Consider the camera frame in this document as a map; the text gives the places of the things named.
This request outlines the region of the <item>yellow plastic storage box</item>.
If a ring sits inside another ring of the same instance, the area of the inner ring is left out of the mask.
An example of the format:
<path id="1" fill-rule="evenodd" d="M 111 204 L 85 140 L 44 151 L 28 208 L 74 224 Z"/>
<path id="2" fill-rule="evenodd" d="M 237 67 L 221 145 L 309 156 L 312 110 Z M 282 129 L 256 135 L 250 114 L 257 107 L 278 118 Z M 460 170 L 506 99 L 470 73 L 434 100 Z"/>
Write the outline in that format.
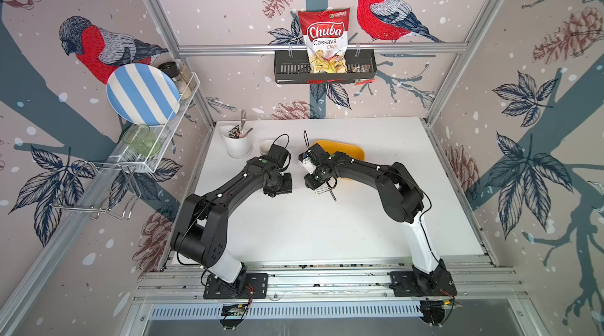
<path id="1" fill-rule="evenodd" d="M 336 174 L 338 174 L 338 179 L 353 180 L 369 186 L 374 184 L 373 179 L 368 174 L 360 172 L 360 167 L 355 167 L 355 169 L 352 167 L 353 161 L 356 164 L 362 163 L 365 159 L 365 153 L 361 147 L 323 139 L 317 140 L 315 143 L 320 143 L 329 152 L 339 151 L 333 165 Z"/>

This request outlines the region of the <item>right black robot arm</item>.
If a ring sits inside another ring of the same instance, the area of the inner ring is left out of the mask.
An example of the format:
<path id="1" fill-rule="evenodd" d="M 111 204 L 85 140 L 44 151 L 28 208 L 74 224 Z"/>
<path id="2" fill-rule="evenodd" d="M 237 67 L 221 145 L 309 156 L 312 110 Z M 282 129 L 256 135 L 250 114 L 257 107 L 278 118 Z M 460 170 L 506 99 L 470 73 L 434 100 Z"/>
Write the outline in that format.
<path id="1" fill-rule="evenodd" d="M 307 171 L 305 186 L 317 194 L 331 193 L 340 179 L 374 188 L 386 215 L 403 225 L 415 274 L 431 283 L 444 274 L 445 264 L 432 248 L 422 219 L 427 212 L 426 194 L 404 165 L 376 165 L 341 151 L 330 154 L 317 143 L 300 154 L 298 161 Z"/>

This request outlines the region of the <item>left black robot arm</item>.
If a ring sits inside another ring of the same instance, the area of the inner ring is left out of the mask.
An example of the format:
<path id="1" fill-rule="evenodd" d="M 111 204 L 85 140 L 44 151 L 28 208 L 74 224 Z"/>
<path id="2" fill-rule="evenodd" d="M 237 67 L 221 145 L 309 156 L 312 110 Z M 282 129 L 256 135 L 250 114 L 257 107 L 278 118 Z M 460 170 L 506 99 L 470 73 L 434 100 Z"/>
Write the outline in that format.
<path id="1" fill-rule="evenodd" d="M 290 194 L 293 181 L 286 172 L 290 161 L 291 153 L 273 144 L 266 155 L 249 159 L 241 172 L 215 191 L 189 195 L 173 226 L 170 246 L 175 257 L 188 258 L 225 284 L 242 289 L 247 268 L 227 250 L 229 217 L 257 191 L 271 198 Z"/>

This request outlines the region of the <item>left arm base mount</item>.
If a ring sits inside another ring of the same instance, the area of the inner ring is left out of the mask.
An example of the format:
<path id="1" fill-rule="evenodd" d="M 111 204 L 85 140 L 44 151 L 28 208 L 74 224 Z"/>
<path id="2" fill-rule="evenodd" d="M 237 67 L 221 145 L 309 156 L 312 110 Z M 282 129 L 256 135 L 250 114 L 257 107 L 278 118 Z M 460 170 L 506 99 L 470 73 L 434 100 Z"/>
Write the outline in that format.
<path id="1" fill-rule="evenodd" d="M 233 283 L 227 283 L 205 269 L 201 276 L 205 300 L 242 300 L 241 303 L 222 305 L 219 321 L 226 331 L 234 331 L 251 313 L 254 299 L 267 297 L 268 274 L 240 271 Z"/>

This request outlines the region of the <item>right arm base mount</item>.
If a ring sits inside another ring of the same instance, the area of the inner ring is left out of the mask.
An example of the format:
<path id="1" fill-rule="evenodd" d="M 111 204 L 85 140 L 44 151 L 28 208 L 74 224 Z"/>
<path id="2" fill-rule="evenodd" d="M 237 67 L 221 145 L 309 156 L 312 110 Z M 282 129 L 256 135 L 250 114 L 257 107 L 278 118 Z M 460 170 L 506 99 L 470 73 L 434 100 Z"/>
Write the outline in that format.
<path id="1" fill-rule="evenodd" d="M 456 307 L 458 291 L 443 259 L 432 273 L 424 273 L 413 266 L 411 271 L 390 272 L 389 277 L 389 288 L 397 298 L 421 298 L 420 319 L 424 323 L 442 325 Z"/>

